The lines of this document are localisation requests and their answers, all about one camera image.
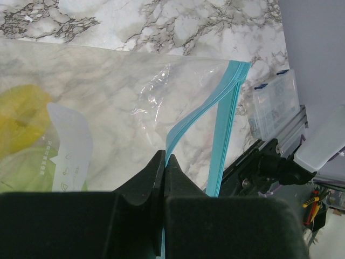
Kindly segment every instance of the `printed label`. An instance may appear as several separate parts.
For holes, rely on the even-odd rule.
[[[50,159],[56,164],[52,192],[80,191],[93,150],[87,120],[58,104],[48,103],[47,109],[60,139],[58,155]]]
[[[45,166],[46,166],[46,163],[47,163],[47,159],[48,159],[48,155],[49,155],[49,151],[50,151],[51,145],[52,145],[52,142],[48,141],[48,145],[45,148],[46,150],[44,152],[44,156],[42,157],[41,167],[40,167],[40,171],[39,171],[40,175],[44,175],[45,174]]]

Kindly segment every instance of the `blue zipper seal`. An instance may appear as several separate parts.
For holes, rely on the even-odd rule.
[[[247,62],[230,61],[229,65],[220,80],[216,89],[210,94],[207,100],[183,120],[176,124],[168,133],[165,142],[165,166],[173,153],[178,141],[185,132],[205,112],[219,102],[216,119],[215,137],[211,154],[211,166],[206,193],[210,196],[218,196],[217,187],[219,178],[223,175],[224,161],[227,147],[229,145],[234,114],[237,107],[237,100],[240,87],[245,81],[251,64]]]

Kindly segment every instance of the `gray marble veining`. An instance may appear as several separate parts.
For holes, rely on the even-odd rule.
[[[254,141],[244,107],[249,88],[276,71],[288,68],[276,0],[7,2],[0,3],[1,38],[251,62],[252,68],[239,98],[227,166]],[[55,82],[59,87],[53,87],[51,91],[57,101],[63,99],[61,89],[67,82]],[[128,98],[126,94],[130,96],[127,90],[121,94],[125,99]],[[65,104],[75,106],[72,99]],[[99,103],[94,105],[96,111],[102,110],[98,109]],[[106,116],[103,119],[113,120]],[[207,147],[200,147],[195,138],[186,136],[176,150],[185,172],[202,188],[208,174],[212,127],[207,131],[210,133],[210,139],[205,142]],[[185,156],[193,146],[198,146],[191,152],[193,156]]]

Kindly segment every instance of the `clear plastic bag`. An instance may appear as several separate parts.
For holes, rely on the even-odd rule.
[[[50,96],[49,114],[56,118],[32,145],[19,151],[25,153],[21,160],[14,156],[18,151],[4,147],[0,181],[7,177],[6,186],[13,190],[47,191],[50,186],[59,191],[116,189],[139,172],[158,149],[165,149],[169,130],[208,98],[229,63],[18,40],[1,40],[0,52],[0,94],[16,86],[38,86]],[[31,116],[24,119],[26,126],[30,126]],[[182,169],[201,188],[209,170],[215,120],[212,108],[174,151]],[[1,128],[0,138],[5,138]],[[71,148],[73,154],[82,154],[72,158]],[[37,181],[37,187],[24,184],[18,189],[11,178],[14,165],[18,172],[23,168],[31,171],[30,178],[38,174],[45,180]],[[54,166],[72,186],[59,182],[41,188],[42,182],[55,180],[53,169],[47,169]]]

